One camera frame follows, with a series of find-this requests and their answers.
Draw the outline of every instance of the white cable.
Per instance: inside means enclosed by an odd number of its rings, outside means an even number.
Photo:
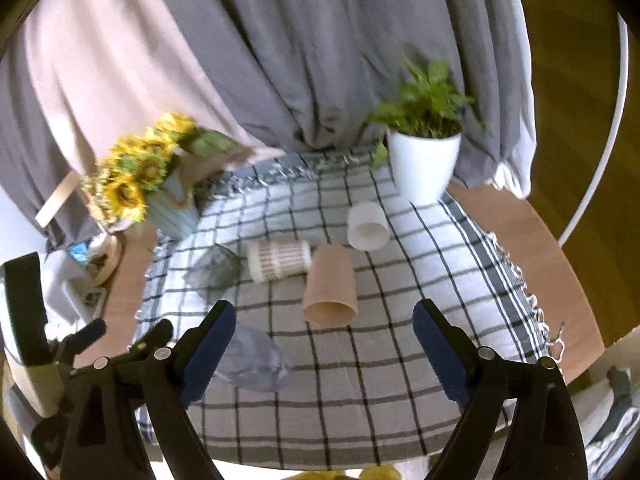
[[[625,110],[626,86],[629,80],[629,36],[625,20],[623,20],[620,15],[618,15],[618,27],[620,28],[620,75],[618,76],[618,97],[616,98],[616,108],[613,111],[609,137],[607,138],[607,143],[604,145],[604,150],[600,157],[598,167],[593,174],[593,178],[591,179],[591,183],[589,184],[584,197],[582,197],[582,201],[580,202],[578,209],[575,210],[571,221],[564,229],[564,232],[562,232],[562,235],[560,235],[560,238],[558,238],[558,244],[561,247],[565,244],[569,236],[571,236],[571,233],[574,232],[574,229],[578,225],[582,215],[584,215],[589,202],[591,202],[596,189],[598,189],[602,175],[607,169],[609,157],[613,151],[613,145],[616,143],[618,129],[620,128],[620,122],[622,121],[622,113]]]

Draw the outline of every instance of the green plant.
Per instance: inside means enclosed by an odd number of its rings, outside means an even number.
[[[449,83],[449,62],[431,62],[426,72],[408,59],[405,63],[414,82],[400,87],[397,101],[380,103],[367,123],[386,124],[390,130],[426,139],[445,139],[460,133],[462,124],[457,113],[475,99],[459,94]],[[386,156],[381,138],[374,163],[379,164]]]

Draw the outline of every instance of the white flower pot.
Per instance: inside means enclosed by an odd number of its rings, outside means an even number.
[[[461,138],[458,134],[423,139],[389,132],[389,159],[400,196],[415,206],[437,202],[451,180]]]

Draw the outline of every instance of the potted plant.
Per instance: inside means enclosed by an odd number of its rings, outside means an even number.
[[[403,84],[399,99],[380,104],[368,122],[388,127],[388,151],[380,139],[374,165],[389,156],[398,193],[421,206],[436,202],[451,179],[462,136],[458,113],[474,99],[448,81],[447,61],[429,63],[426,72],[409,60],[406,65],[414,82]]]
[[[92,217],[105,228],[151,220],[174,240],[196,231],[200,216],[180,172],[181,149],[197,156],[228,153],[236,143],[191,118],[166,113],[144,136],[122,136],[82,180]]]

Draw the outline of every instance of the black and white plaid cloth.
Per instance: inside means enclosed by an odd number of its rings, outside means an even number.
[[[344,469],[440,450],[460,410],[442,391],[412,329],[412,309],[423,297],[477,345],[504,358],[535,362],[546,354],[526,284],[495,238],[448,195],[413,207],[397,195],[388,166],[371,171],[369,157],[291,155],[225,174],[210,189],[197,233],[156,247],[137,336],[164,318],[177,339],[210,309],[183,275],[213,244],[243,258],[245,242],[262,238],[349,247],[347,212],[363,200],[379,202],[391,225],[384,248],[350,248],[360,315],[347,328],[318,329],[303,320],[304,276],[257,284],[244,265],[241,281],[224,298],[236,306],[239,322],[274,339],[292,375],[279,394],[212,380],[189,416],[213,458]],[[511,415],[506,406],[505,423]],[[153,441],[144,408],[138,422]]]

